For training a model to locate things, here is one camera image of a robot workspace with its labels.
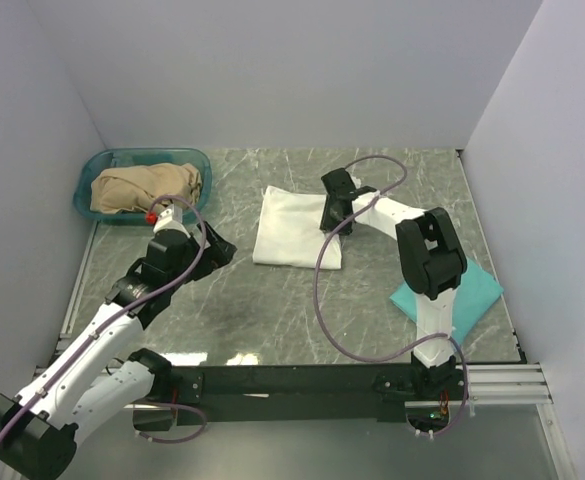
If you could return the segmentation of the white printed t-shirt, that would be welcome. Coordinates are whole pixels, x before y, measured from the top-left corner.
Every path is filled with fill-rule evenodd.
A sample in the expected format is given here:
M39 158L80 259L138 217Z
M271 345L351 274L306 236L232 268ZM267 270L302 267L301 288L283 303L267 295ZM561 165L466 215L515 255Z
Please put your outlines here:
M263 195L252 260L259 265L314 269L327 238L320 230L326 196L269 185Z

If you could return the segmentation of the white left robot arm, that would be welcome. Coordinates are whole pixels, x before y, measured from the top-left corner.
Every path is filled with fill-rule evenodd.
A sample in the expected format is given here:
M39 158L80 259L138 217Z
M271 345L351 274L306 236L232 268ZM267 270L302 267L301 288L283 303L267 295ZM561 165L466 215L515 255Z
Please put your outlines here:
M0 394L0 462L27 479L56 479L78 447L129 403L207 415L181 395L163 356L140 349L101 379L113 356L171 303L183 285L228 265L236 247L208 223L195 239L176 221L157 224L144 257L118 279L86 329L49 368L13 397Z

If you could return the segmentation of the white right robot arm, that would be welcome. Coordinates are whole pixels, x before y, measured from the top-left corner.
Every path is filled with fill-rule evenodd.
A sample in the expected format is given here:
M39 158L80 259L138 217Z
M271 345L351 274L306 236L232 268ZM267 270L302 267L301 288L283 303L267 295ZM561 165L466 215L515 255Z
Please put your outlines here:
M349 172L335 169L321 177L326 200L320 230L326 234L315 264L318 275L327 247L355 222L397 241L404 283L415 294L417 340L412 354L423 366L411 374L416 395L432 399L446 386L439 368L454 355L453 306L467 258L447 211L423 210L392 200L380 191L357 187Z

